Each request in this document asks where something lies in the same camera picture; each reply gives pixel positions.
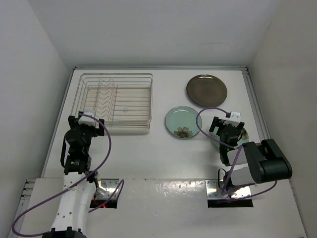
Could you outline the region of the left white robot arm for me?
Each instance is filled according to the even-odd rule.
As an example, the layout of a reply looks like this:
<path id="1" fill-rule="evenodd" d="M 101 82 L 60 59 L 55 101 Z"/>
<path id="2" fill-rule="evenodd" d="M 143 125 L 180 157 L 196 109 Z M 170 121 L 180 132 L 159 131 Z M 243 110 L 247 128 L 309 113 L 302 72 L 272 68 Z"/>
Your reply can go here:
<path id="1" fill-rule="evenodd" d="M 98 185 L 96 172 L 85 177 L 91 166 L 89 149 L 92 138 L 105 134 L 96 127 L 93 116 L 94 111 L 83 111 L 78 117 L 68 117 L 70 130 L 64 136 L 60 157 L 63 185 L 68 191 L 61 196 L 51 230 L 42 235 L 44 238 L 85 237 L 88 210 Z"/>

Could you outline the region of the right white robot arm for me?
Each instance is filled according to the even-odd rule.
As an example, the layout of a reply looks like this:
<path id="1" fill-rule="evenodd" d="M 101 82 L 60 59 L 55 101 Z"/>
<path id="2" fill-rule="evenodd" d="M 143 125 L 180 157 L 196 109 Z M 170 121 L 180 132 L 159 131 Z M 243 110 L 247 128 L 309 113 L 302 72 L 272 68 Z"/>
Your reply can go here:
<path id="1" fill-rule="evenodd" d="M 293 170 L 275 140 L 265 139 L 259 143 L 242 140 L 243 122 L 214 117 L 209 132 L 216 132 L 221 162 L 230 167 L 218 186 L 223 195 L 241 187 L 290 179 Z"/>

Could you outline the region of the green floral plate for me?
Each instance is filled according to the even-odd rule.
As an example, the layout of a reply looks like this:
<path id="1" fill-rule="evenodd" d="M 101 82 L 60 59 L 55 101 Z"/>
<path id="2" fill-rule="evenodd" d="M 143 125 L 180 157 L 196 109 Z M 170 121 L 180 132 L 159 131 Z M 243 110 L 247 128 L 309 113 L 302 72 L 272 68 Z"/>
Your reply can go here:
<path id="1" fill-rule="evenodd" d="M 218 127 L 215 128 L 214 132 L 210 132 L 210 136 L 215 138 L 216 140 L 220 140 L 220 137 L 216 134 L 218 131 Z M 237 146 L 242 145 L 243 143 L 249 142 L 249 135 L 245 128 L 242 128 L 241 133 L 238 137 Z M 220 144 L 214 140 L 211 141 L 213 147 L 218 151 Z"/>
<path id="2" fill-rule="evenodd" d="M 167 131 L 178 139 L 190 139 L 196 136 L 202 127 L 202 118 L 198 116 L 198 126 L 196 117 L 198 112 L 188 106 L 177 106 L 168 111 L 165 116 L 165 127 Z"/>

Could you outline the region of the dark brown plate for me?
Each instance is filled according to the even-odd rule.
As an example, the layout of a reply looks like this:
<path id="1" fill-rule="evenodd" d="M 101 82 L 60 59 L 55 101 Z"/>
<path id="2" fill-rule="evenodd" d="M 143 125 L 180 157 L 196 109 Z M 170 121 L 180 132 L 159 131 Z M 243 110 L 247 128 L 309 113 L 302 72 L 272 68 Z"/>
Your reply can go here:
<path id="1" fill-rule="evenodd" d="M 186 85 L 188 97 L 200 107 L 217 107 L 227 98 L 227 87 L 218 77 L 200 74 L 191 78 Z"/>

